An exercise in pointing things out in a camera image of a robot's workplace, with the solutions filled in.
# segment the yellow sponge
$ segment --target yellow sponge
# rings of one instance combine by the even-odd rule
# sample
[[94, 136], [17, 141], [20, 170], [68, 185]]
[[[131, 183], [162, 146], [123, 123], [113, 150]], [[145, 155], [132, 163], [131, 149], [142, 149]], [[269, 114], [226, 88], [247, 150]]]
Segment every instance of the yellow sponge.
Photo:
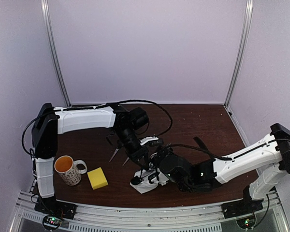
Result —
[[87, 175], [94, 190], [108, 185], [102, 168], [92, 170], [88, 172]]

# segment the metal base plate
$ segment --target metal base plate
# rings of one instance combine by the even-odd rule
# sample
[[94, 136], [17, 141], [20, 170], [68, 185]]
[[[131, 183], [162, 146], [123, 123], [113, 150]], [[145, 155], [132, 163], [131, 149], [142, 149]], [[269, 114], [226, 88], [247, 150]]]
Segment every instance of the metal base plate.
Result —
[[[32, 200], [31, 197], [31, 193], [20, 193], [13, 212], [14, 217], [10, 222], [10, 232], [27, 232], [25, 221], [34, 221], [37, 226], [43, 228], [41, 223], [45, 214], [34, 210], [38, 197], [33, 196]], [[270, 209], [280, 209], [281, 205], [276, 192], [269, 193], [269, 197]], [[267, 204], [267, 201], [263, 202], [263, 206], [267, 206]], [[225, 224], [229, 221], [235, 222], [236, 230], [226, 231], [238, 231], [239, 229], [235, 218], [224, 218], [221, 203], [169, 208], [118, 208], [78, 203], [75, 205], [77, 208], [74, 219], [64, 219], [58, 231], [221, 232], [224, 231], [222, 223]], [[282, 209], [275, 213], [275, 217], [285, 223]], [[278, 231], [280, 232], [289, 232], [287, 224], [279, 226], [279, 228]]]
[[[54, 216], [57, 218], [66, 218], [66, 219], [74, 219], [74, 215], [76, 212], [76, 205], [72, 203], [66, 203], [66, 202], [58, 202], [56, 201], [56, 205], [58, 209], [62, 209], [62, 211], [58, 211], [54, 213]], [[49, 214], [47, 210], [43, 207], [43, 205], [40, 204], [40, 199], [37, 199], [37, 203], [34, 207], [35, 211], [44, 213], [44, 214]]]
[[249, 201], [249, 203], [243, 200], [224, 203], [221, 205], [224, 218], [233, 218], [263, 209], [262, 201]]

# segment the black bracket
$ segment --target black bracket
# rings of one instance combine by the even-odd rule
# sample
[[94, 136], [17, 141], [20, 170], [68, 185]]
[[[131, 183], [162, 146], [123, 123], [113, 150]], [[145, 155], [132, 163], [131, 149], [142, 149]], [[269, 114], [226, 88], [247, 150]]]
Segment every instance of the black bracket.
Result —
[[276, 150], [280, 151], [282, 157], [279, 169], [286, 170], [290, 174], [290, 141], [284, 140], [290, 140], [290, 130], [279, 123], [273, 124], [271, 129], [271, 135], [274, 135], [275, 139], [277, 139], [278, 146]]
[[45, 103], [35, 121], [31, 134], [35, 157], [49, 159], [55, 157], [58, 149], [58, 119], [51, 103]]
[[43, 203], [40, 201], [38, 198], [34, 210], [44, 213], [44, 214], [51, 214], [57, 218], [66, 218], [66, 219], [73, 219], [74, 215], [76, 213], [76, 205], [72, 203], [66, 203], [66, 202], [59, 202], [56, 201], [54, 198], [54, 203], [55, 203], [55, 211], [51, 213], [49, 210], [47, 210]]
[[244, 189], [243, 194], [244, 198], [242, 200], [222, 204], [221, 208], [224, 218], [238, 217], [263, 209], [263, 200], [253, 201], [251, 199], [249, 186]]
[[135, 164], [139, 165], [142, 169], [148, 170], [149, 168], [149, 158], [148, 158], [148, 148], [146, 146], [142, 146], [141, 149], [137, 150], [136, 152], [129, 154], [127, 156], [134, 162]]

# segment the mug handle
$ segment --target mug handle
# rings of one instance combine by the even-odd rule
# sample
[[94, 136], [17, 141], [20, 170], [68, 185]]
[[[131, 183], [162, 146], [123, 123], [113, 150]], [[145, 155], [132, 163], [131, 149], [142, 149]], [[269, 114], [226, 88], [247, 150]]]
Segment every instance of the mug handle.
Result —
[[79, 169], [78, 169], [79, 173], [80, 173], [80, 174], [85, 174], [85, 173], [87, 172], [87, 165], [85, 164], [85, 162], [82, 161], [82, 160], [74, 161], [74, 165], [75, 165], [75, 166], [77, 166], [78, 164], [82, 164], [82, 165], [85, 167], [85, 169], [83, 169], [83, 170], [79, 170]]

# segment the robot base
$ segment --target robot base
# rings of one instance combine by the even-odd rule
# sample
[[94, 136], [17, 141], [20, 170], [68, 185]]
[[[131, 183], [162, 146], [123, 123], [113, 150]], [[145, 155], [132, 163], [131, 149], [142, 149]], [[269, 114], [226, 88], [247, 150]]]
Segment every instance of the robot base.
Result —
[[245, 214], [251, 214], [253, 212], [263, 209], [261, 201], [244, 201], [239, 200], [235, 202], [224, 203], [221, 205], [224, 218], [238, 217]]
[[[54, 216], [57, 218], [66, 218], [66, 219], [73, 219], [75, 212], [76, 212], [76, 205], [72, 203], [66, 203], [66, 202], [58, 202], [56, 201], [56, 207], [58, 210], [57, 212], [54, 213]], [[40, 199], [37, 200], [37, 203], [34, 207], [35, 211], [44, 213], [44, 214], [49, 214], [47, 210], [43, 207], [43, 205], [40, 203]]]

